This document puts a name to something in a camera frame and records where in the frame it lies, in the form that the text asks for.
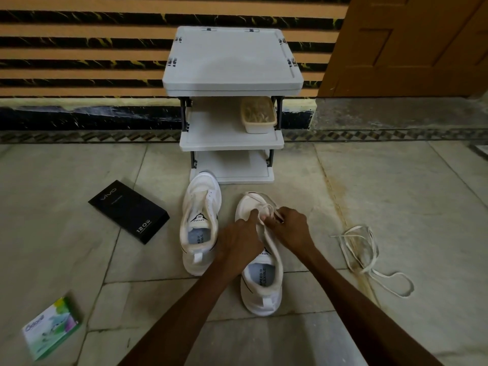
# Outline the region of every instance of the vivo logo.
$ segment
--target vivo logo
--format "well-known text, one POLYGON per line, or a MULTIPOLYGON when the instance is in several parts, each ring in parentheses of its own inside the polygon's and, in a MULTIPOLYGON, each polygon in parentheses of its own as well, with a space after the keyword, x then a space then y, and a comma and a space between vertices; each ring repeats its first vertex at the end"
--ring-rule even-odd
POLYGON ((37 320, 35 320, 33 323, 27 325, 25 327, 25 331, 29 331, 30 329, 32 329, 34 326, 36 326, 38 323, 40 323, 42 320, 44 320, 44 315, 41 315, 41 317, 37 320))
POLYGON ((112 190, 110 190, 110 192, 109 192, 108 194, 105 194, 105 195, 104 195, 104 196, 103 196, 103 197, 102 197, 100 200, 105 200, 105 199, 107 199, 107 196, 112 195, 112 193, 114 193, 114 192, 116 192, 116 191, 117 191, 117 189, 112 189, 112 190))

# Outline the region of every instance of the black box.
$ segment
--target black box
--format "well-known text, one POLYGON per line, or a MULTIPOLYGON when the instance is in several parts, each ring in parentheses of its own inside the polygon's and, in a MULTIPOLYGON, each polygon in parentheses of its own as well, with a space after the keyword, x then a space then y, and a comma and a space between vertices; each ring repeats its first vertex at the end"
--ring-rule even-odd
POLYGON ((167 211, 120 181, 113 182, 89 203, 143 244, 169 220, 167 211))

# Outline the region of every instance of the white plastic shoe rack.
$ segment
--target white plastic shoe rack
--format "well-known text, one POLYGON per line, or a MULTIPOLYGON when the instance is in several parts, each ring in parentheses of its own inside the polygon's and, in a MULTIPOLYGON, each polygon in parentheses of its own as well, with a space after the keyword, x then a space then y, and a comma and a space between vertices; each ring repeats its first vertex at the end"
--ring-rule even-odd
POLYGON ((190 180, 209 171, 220 184, 274 181, 274 150, 284 146, 283 97, 303 86, 280 30, 179 27, 162 82, 168 96, 180 98, 180 147, 191 152, 190 180), (274 131, 246 132, 243 96, 271 97, 278 118, 274 131))

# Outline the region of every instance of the white shoelace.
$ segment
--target white shoelace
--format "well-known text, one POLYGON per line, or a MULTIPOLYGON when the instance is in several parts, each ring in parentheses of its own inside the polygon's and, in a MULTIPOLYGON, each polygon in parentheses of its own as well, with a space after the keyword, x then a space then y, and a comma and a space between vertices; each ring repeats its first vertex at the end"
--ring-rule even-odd
POLYGON ((378 258, 380 256, 380 250, 374 241, 373 232, 371 231, 371 229, 368 226, 359 225, 359 226, 351 227, 350 229, 345 231, 342 235, 332 235, 331 237, 339 238, 342 254, 344 255, 345 262, 346 262, 349 270, 351 270, 351 272, 354 272, 354 270, 351 267, 351 264, 349 262, 349 257, 347 255, 347 252, 345 251, 345 248, 347 248, 349 250, 349 252, 352 254, 354 259, 356 259, 356 261, 361 265, 361 267, 363 267, 363 269, 361 271, 359 271, 359 273, 364 274, 364 275, 368 275, 373 280, 375 280, 378 284, 380 284, 383 287, 383 289, 389 291, 391 294, 398 296, 399 298, 408 298, 414 292, 415 285, 413 284, 413 281, 408 276, 406 276, 406 274, 404 274, 403 272, 396 271, 396 272, 393 272, 391 275, 385 275, 385 274, 382 274, 381 272, 376 271, 373 268, 376 261, 378 260, 378 258), (365 238, 363 235, 351 234, 351 232, 354 232, 354 231, 359 230, 361 228, 366 228, 368 230, 368 237, 367 238, 365 238), (361 238, 363 240, 366 240, 369 247, 371 248, 372 258, 371 258, 371 262, 369 262, 369 264, 367 266, 365 266, 363 264, 363 262, 361 262, 361 260, 356 256, 356 254, 354 253, 354 251, 351 248, 351 245, 349 244, 348 239, 353 238, 353 237, 357 237, 357 238, 361 238), (379 281, 378 278, 374 277, 373 274, 375 274, 376 276, 379 276, 379 277, 383 277, 383 278, 391 278, 395 275, 403 276, 410 283, 410 289, 405 294, 399 294, 399 293, 391 290, 390 288, 388 288, 383 283, 381 283, 381 281, 379 281))
MULTIPOLYGON (((247 195, 251 198, 253 198, 255 201, 261 203, 259 206, 258 206, 258 211, 259 211, 259 215, 262 214, 262 212, 265 212, 266 215, 269 215, 269 216, 272 216, 273 215, 277 215, 282 221, 283 221, 283 217, 279 214, 278 212, 278 205, 276 204, 276 202, 269 196, 267 195, 266 193, 257 193, 255 191, 246 191, 244 193, 244 195, 247 195), (263 204, 263 202, 261 202, 258 198, 256 198, 253 194, 258 194, 260 196, 265 196, 269 199, 271 203, 265 203, 263 204)), ((261 220, 261 218, 259 218, 259 223, 262 224, 263 226, 265 225, 265 223, 261 220)))

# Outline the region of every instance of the sneaker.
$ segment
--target sneaker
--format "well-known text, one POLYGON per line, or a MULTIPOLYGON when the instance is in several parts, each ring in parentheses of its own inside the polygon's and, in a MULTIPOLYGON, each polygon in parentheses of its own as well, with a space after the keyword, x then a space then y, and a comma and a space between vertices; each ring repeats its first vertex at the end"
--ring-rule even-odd
POLYGON ((275 208, 257 193, 246 193, 237 205, 236 221, 247 220, 253 209, 259 210, 256 225, 265 250, 246 266, 241 277, 241 297, 246 308, 258 316, 269 316, 281 304, 283 263, 276 248, 277 240, 265 227, 261 216, 274 216, 275 208))
POLYGON ((216 178, 209 172, 198 173, 186 189, 180 225, 183 265, 191 275, 202 276, 214 259, 221 204, 216 178))

